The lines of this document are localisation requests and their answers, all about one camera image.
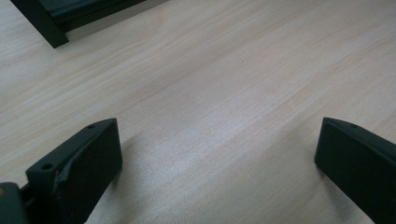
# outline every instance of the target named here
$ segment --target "wood grain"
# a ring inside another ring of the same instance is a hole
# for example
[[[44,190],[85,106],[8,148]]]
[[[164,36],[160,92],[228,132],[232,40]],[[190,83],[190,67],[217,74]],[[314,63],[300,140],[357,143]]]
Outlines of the wood grain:
[[[1,1],[1,181],[114,117],[88,223],[371,223],[313,158],[323,117],[396,142],[395,24],[391,0],[170,0],[52,49]]]

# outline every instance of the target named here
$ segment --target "black aluminum profile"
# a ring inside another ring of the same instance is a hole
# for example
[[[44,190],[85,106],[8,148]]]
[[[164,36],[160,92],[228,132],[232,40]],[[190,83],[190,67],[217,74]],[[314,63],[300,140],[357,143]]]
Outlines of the black aluminum profile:
[[[10,0],[52,45],[69,42],[66,32],[146,0]]]
[[[396,145],[358,125],[325,118],[315,163],[373,222],[396,223]]]
[[[0,223],[84,223],[121,166],[117,120],[91,124],[32,165],[22,189],[0,184]]]

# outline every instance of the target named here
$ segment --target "black clamp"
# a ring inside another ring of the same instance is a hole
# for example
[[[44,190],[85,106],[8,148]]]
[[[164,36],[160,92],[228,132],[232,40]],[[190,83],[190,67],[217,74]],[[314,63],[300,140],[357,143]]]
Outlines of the black clamp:
[[[117,120],[91,124],[31,166],[22,189],[0,184],[0,222],[84,223],[121,166]]]

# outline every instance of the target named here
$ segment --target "screw hole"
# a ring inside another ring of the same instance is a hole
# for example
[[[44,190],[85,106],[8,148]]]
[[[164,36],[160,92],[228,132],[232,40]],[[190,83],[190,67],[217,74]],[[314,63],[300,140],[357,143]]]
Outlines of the screw hole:
[[[44,164],[43,166],[41,166],[41,169],[42,170],[49,170],[50,168],[52,168],[52,164],[51,163],[47,163],[47,164]]]

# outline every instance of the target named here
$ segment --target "light wood surface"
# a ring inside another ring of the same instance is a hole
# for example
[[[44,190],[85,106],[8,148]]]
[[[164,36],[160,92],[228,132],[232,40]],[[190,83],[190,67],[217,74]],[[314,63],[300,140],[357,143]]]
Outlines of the light wood surface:
[[[396,142],[395,1],[134,10],[52,49],[0,2],[0,181],[114,117],[123,169],[88,223],[372,223],[313,159],[323,117]]]

